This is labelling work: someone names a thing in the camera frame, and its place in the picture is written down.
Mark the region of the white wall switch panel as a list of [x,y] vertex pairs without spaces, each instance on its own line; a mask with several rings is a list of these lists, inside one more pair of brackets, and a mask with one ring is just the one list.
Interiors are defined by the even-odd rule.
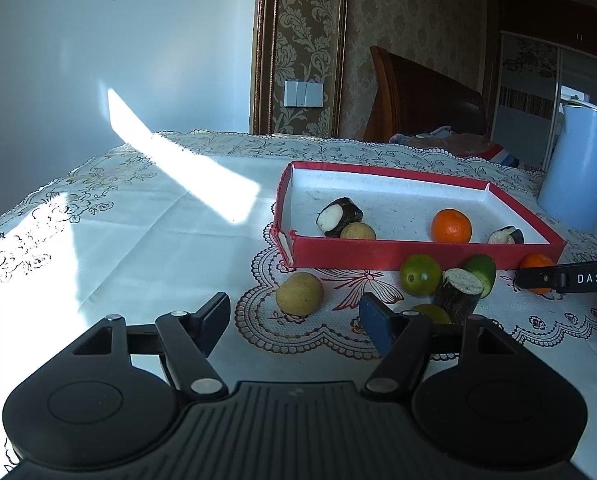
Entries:
[[314,81],[286,80],[284,82],[284,107],[323,107],[323,84]]

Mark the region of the orange mandarin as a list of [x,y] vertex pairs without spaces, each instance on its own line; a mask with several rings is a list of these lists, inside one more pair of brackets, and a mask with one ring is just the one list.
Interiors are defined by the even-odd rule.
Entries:
[[556,288],[556,263],[543,254],[524,257],[515,271],[515,286],[544,295]]
[[432,220],[431,237],[435,243],[467,244],[472,237],[472,223],[457,209],[440,210]]

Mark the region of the dark sugarcane piece tall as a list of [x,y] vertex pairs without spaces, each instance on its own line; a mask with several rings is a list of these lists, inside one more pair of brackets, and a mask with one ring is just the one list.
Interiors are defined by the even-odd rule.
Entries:
[[483,294],[483,284],[473,273],[460,268],[448,269],[433,296],[433,304],[442,308],[454,324],[463,324]]

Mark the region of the floral lace tablecloth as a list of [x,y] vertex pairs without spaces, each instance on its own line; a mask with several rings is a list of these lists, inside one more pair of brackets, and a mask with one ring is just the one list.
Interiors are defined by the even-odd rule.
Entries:
[[377,354],[354,301],[373,292],[403,310],[413,300],[391,273],[325,271],[316,315],[278,311],[289,271],[269,226],[292,160],[479,179],[528,207],[541,185],[536,171],[443,151],[206,131],[165,132],[147,150],[131,143],[84,162],[0,217],[0,478],[18,462],[1,422],[8,394],[108,314],[150,323],[225,292],[229,326],[210,360],[226,382],[367,377]]

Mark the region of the green cucumber chunk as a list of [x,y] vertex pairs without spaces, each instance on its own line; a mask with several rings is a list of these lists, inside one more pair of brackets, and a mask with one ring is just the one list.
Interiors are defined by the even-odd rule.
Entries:
[[488,255],[473,255],[463,263],[463,269],[474,274],[482,283],[482,298],[486,298],[494,288],[497,269],[495,261]]

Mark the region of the light blue electric kettle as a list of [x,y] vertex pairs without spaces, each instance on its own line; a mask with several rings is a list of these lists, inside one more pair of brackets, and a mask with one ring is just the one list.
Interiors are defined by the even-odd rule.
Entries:
[[597,105],[568,100],[563,111],[538,205],[566,226],[591,233],[597,226]]

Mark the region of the tan longan fruit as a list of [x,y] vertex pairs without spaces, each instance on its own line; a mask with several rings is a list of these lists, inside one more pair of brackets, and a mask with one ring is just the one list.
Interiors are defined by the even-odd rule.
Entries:
[[369,224],[353,222],[341,231],[340,237],[342,240],[375,240],[377,234]]
[[285,314],[307,316],[323,304],[323,284],[313,274],[296,272],[277,290],[278,308]]

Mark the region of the green tomato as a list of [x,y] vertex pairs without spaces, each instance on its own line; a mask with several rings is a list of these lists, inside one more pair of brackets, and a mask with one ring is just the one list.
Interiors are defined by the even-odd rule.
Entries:
[[401,264],[399,279],[409,295],[432,296],[442,281],[442,268],[429,255],[411,255]]
[[424,314],[428,318],[431,318],[434,324],[451,324],[451,317],[441,307],[436,304],[418,304],[416,307],[411,309],[411,312],[418,312]]

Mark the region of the red shallow cardboard tray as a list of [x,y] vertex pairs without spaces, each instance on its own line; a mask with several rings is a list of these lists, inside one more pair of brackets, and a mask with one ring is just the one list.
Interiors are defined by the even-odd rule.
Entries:
[[[340,197],[361,208],[375,240],[339,240],[321,233],[317,214]],[[469,243],[433,242],[432,220],[447,208],[470,219]],[[492,232],[505,226],[520,229],[524,243],[487,243]],[[407,257],[428,254],[447,269],[484,254],[498,269],[511,270],[530,254],[558,260],[565,246],[533,211],[491,182],[334,162],[290,162],[285,167],[270,234],[291,268],[396,270]]]

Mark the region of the wooden bed headboard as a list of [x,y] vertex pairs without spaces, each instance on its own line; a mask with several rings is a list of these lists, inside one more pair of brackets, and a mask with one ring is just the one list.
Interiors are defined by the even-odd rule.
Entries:
[[385,143],[397,133],[417,136],[445,126],[455,133],[486,133],[481,93],[381,47],[370,52],[378,90],[364,141]]

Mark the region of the dark sugarcane piece round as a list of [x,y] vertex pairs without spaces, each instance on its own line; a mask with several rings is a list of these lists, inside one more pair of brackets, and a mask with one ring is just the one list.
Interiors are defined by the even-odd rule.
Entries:
[[328,204],[316,217],[316,226],[325,237],[339,237],[351,223],[361,222],[364,213],[349,197]]

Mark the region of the sliding wardrobe doors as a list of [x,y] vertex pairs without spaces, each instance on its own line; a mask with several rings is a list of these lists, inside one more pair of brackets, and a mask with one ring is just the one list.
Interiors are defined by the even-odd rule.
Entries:
[[571,99],[597,106],[597,56],[527,36],[501,37],[495,143],[520,164],[545,170]]

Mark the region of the bedding pile on bed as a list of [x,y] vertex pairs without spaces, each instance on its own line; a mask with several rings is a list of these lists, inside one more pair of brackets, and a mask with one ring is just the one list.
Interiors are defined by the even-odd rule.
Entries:
[[439,148],[461,158],[478,157],[495,162],[501,166],[519,167],[520,162],[501,145],[489,140],[487,136],[475,133],[457,133],[449,126],[437,128],[431,132],[406,136],[396,133],[389,143],[401,144],[420,150]]

